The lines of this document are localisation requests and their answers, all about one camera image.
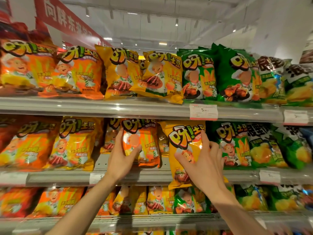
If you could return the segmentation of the person's right hand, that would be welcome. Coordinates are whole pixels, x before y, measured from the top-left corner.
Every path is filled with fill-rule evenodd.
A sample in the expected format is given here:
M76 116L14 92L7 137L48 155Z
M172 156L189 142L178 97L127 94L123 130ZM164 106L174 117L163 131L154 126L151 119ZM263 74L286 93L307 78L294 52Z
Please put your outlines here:
M224 160L219 145L210 142L204 130L201 130L201 139L202 149L197 162L193 163L194 169L185 171L193 184L208 197L227 189L223 177Z

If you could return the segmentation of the person's left hand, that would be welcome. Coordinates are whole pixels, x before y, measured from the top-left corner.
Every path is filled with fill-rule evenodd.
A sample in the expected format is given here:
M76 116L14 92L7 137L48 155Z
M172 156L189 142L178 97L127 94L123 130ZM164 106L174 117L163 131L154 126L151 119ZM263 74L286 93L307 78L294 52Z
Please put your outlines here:
M123 148L123 133L123 128L120 128L120 131L115 138L115 145L110 153L107 172L104 176L114 185L122 180L133 166L132 164L127 164L125 162L126 155Z

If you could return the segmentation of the orange snack packet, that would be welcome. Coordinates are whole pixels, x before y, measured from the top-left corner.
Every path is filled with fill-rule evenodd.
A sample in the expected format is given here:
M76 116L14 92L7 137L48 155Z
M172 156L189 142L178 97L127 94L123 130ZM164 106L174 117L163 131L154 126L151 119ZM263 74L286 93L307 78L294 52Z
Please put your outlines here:
M52 80L39 93L42 97L83 97L102 100L100 92L103 64L95 50L72 46L57 55Z
M0 96L52 91L57 49L19 39L0 39Z
M113 209L114 200L116 198L116 187L110 192L104 203L101 205L97 216L111 216L114 215L115 210Z
M123 148L126 156L134 148L142 146L134 163L141 167L160 167L160 152L157 141L157 121L155 119L127 118L121 121L123 128Z
M0 153L0 167L41 170L59 133L61 117L25 115L25 121Z
M85 187L48 187L27 218L62 217L81 199Z

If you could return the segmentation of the yellow snack packet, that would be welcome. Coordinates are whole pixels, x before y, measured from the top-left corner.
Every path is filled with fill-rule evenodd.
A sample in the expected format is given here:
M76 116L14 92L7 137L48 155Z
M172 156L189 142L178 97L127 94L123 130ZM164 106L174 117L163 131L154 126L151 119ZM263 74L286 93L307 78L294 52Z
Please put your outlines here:
M169 139L164 134L160 124L157 125L157 138L159 151L162 157L169 157Z
M44 168L93 170L92 152L102 141L103 124L104 119L100 117L63 116L59 134Z
M106 131L104 134L104 143L100 148L100 154L109 154L114 145L115 138L120 130L121 118L108 118L106 119Z
M143 52L143 75L136 77L130 88L136 94L183 103L182 58L167 52Z
M160 122L160 125L169 139L169 162L173 177L168 186L169 189L191 186L193 182L182 165L176 160L174 154L182 154L191 163L197 162L202 149L201 130L205 131L205 122L163 121Z
M139 54L123 47L104 47L95 45L95 49L103 60L107 89L106 100L116 96L134 96L134 84L141 79Z
M168 186L149 186L147 195L148 214L173 214L175 190Z
M148 215L147 186L121 186L111 209L112 215Z

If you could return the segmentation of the person's left forearm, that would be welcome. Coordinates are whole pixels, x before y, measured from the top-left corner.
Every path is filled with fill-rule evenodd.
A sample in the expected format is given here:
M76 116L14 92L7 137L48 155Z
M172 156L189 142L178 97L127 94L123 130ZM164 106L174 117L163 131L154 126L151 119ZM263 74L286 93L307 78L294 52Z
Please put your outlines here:
M117 182L125 174L107 173L54 227L45 235L84 235Z

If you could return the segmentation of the person's right forearm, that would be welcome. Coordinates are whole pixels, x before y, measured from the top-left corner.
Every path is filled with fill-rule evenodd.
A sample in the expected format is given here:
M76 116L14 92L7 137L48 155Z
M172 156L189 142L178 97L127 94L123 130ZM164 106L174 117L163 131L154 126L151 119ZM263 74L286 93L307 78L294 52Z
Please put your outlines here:
M208 196L234 235L270 235L229 190Z

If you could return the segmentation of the grey metal shelf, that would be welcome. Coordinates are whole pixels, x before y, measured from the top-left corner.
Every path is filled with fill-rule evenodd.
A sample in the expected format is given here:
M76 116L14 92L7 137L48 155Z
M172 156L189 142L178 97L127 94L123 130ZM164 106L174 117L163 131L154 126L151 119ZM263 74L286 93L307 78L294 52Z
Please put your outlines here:
M255 218L258 223L270 234L313 234L313 211L264 211L248 212L249 218ZM68 224L61 225L60 231L52 231L61 217L42 218L0 218L0 235L43 235L51 231L52 234L134 234L145 232L156 235L193 234L204 235L215 231L229 231L237 235L256 235L258 228L249 227L250 222L240 222L238 216L226 222L220 214L153 214L153 215L122 215L122 216L96 216L89 228L83 231L70 229Z
M102 154L96 160L93 171L75 170L43 170L29 171L26 187L49 187L49 186L89 186L91 172L107 172L108 154ZM259 172L256 170L224 170L224 176L230 184L262 184ZM263 170L279 171L282 184L311 184L313 185L313 165L309 164L302 170L264 168ZM0 172L26 172L14 168L1 168ZM172 181L170 164L168 158L162 159L161 168L141 169L134 167L127 176L120 181L119 185L166 186Z
M182 104L144 97L115 97L113 100L84 98L0 97L0 114L149 118L189 120L189 104L217 105L218 121L284 123L284 110L307 110L313 126L313 107L278 106L261 103L184 100Z

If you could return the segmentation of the green snack packet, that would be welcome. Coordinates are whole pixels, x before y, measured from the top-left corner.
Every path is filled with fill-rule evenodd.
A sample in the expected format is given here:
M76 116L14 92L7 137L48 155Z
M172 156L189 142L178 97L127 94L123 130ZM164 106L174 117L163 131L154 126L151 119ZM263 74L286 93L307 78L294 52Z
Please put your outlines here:
M222 150L225 169L252 168L247 123L206 121L206 133Z
M211 49L182 49L177 51L182 58L182 90L184 99L210 100L217 99L217 81Z
M245 49L212 44L217 80L217 100L221 102L258 102L262 84L256 60Z
M173 213L206 213L211 214L211 202L197 187L191 186L175 190Z

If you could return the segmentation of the white price tag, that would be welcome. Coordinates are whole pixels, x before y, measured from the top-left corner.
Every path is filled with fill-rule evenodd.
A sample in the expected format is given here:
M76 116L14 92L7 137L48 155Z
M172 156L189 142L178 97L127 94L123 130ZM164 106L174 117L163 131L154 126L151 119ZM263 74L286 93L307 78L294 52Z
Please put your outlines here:
M91 172L89 176L89 185L96 185L104 177L104 175L104 172Z
M217 105L189 104L190 120L217 121Z
M284 125L306 126L309 124L307 110L284 110Z
M281 176L279 171L263 170L259 172L260 182L267 185L280 185Z
M25 187L28 172L0 172L0 187Z

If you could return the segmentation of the green potato chip packet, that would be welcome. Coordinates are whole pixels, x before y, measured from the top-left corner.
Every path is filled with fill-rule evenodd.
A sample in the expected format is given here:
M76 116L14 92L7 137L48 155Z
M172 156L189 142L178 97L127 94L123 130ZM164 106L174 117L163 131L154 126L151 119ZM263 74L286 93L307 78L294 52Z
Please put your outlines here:
M283 158L291 168L301 170L312 163L311 147L300 132L299 126L272 123L270 129Z
M247 211L268 211L263 188L255 184L234 185L237 201Z
M287 103L284 89L284 69L291 59L279 59L271 56L260 56L257 59L259 74L262 80L259 89L261 103L284 105Z
M247 123L252 166L287 168L281 150L267 124Z
M286 212L305 208L302 185L267 185L265 188L269 210Z
M313 107L313 65L290 64L283 77L287 105Z

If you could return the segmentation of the red snack packet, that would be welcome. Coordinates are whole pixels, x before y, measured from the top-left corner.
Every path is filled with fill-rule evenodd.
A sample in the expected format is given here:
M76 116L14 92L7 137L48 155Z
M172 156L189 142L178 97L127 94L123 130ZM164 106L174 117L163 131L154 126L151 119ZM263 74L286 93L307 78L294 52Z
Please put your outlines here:
M48 27L40 19L36 19L36 28L29 31L25 23L0 22L0 39L16 39L37 44L53 45Z
M43 188L0 188L0 218L26 217L35 209Z
M0 114L0 153L9 144L23 122L24 116L22 115Z

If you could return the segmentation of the red hanging banner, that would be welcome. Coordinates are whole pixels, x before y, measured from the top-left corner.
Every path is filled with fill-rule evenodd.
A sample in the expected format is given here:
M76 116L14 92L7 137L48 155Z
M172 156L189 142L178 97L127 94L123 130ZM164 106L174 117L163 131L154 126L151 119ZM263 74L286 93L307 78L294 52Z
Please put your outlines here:
M66 35L65 42L78 45L75 42L79 41L80 45L90 48L94 48L95 44L112 46L60 0L34 0L34 4L37 17Z

